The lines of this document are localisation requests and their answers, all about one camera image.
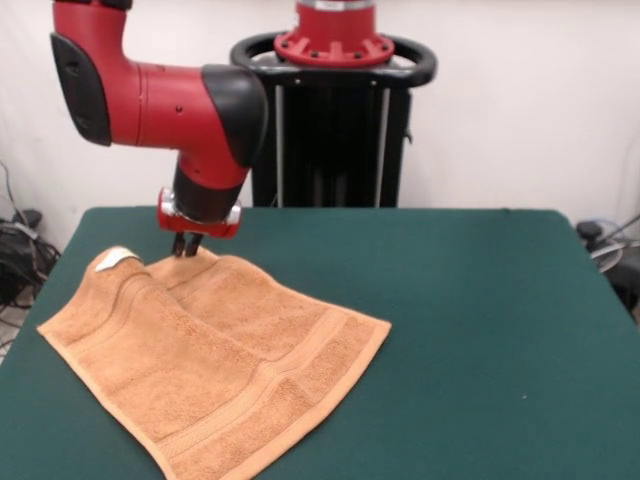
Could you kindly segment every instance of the metal rod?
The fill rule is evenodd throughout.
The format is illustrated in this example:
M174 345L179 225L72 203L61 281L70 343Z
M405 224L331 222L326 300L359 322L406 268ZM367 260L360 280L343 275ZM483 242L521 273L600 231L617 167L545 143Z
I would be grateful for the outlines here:
M382 204L382 179L384 177L384 158L387 148L387 128L389 126L389 104L391 101L391 90L385 88L382 92L382 114L380 115L380 138L378 144L378 174L376 177L376 203L375 207L380 208Z
M276 87L276 158L278 208L284 207L284 88Z

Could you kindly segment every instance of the towel fold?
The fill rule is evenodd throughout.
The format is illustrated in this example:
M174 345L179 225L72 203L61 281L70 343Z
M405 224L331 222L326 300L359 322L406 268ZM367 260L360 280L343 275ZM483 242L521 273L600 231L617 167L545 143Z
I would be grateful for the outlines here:
M251 478L300 441L390 327L237 257L145 267L110 250L38 331L168 479L208 480Z

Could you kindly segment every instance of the red flange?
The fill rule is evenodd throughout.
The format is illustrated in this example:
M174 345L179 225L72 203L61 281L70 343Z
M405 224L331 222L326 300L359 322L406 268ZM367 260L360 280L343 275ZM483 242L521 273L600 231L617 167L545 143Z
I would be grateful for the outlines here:
M374 0L298 0L296 9L296 28L275 40L278 54L292 63L370 67L393 56L393 41L376 32Z

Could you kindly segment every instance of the table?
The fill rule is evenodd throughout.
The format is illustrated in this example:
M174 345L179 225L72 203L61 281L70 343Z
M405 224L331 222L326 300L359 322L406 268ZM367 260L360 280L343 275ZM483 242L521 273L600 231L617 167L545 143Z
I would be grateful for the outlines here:
M162 478L35 327L101 251L153 262L171 241L152 208L86 213L0 368L2 478ZM394 325L260 478L640 478L640 338L561 215L255 209L206 245Z

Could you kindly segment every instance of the white wall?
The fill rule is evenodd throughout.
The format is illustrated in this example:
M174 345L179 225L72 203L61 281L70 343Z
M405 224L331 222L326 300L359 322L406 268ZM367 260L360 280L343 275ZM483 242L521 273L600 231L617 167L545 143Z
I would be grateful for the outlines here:
M617 220L640 210L639 2L378 3L380 30L421 41L440 60L437 81L415 93L403 206ZM289 28L293 7L136 0L125 50L146 61L226 63L237 40ZM62 246L87 208L153 204L175 156L80 138L56 77L50 9L47 0L0 2L0 158L18 203L42 209Z

